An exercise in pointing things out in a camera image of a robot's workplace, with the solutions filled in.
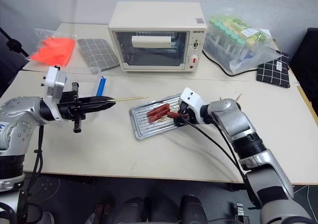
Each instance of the sticker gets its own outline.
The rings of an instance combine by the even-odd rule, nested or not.
[[[204,24],[203,18],[195,18],[195,20],[197,21],[197,24]]]
[[[5,127],[8,125],[8,122],[0,122],[0,135],[5,131]]]
[[[241,33],[243,35],[245,35],[246,37],[249,37],[249,36],[252,36],[256,33],[258,33],[259,31],[257,29],[253,29],[253,28],[248,28],[248,29],[245,29],[245,30],[242,30]]]
[[[276,69],[279,71],[282,71],[282,62],[280,62],[280,61],[276,62]]]

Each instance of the red plastic bag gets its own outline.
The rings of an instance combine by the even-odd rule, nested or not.
[[[75,46],[75,35],[35,29],[39,38],[38,51],[29,57],[50,66],[65,67]]]

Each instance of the oven door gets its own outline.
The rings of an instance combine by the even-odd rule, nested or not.
[[[187,31],[116,31],[117,47],[127,70],[184,70]]]

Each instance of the baking tray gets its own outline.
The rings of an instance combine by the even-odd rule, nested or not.
[[[169,118],[166,115],[151,123],[148,122],[147,117],[147,112],[166,103],[170,104],[171,112],[178,112],[180,95],[181,93],[163,98],[161,100],[151,101],[145,105],[130,108],[130,119],[136,137],[138,139],[144,139],[165,131],[178,128],[180,126],[184,126],[185,124],[176,122],[173,118]]]

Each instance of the hot dog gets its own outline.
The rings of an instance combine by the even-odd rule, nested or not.
[[[169,106],[170,106],[169,104],[164,104],[164,105],[162,105],[162,106],[160,106],[160,107],[157,107],[156,109],[147,112],[147,116],[148,116],[148,117],[153,116],[153,115],[155,115],[156,113],[158,113],[158,112],[160,112],[160,111],[163,111],[163,110],[169,108]]]
[[[186,118],[188,116],[188,114],[182,114],[184,118]],[[180,115],[179,113],[176,113],[176,112],[167,112],[167,117],[170,117],[170,118],[179,118]]]
[[[166,108],[165,110],[162,110],[162,111],[154,114],[152,117],[148,118],[148,122],[151,123],[151,122],[158,120],[159,118],[161,118],[162,116],[167,114],[167,112],[169,112],[169,111],[170,111],[170,108]]]

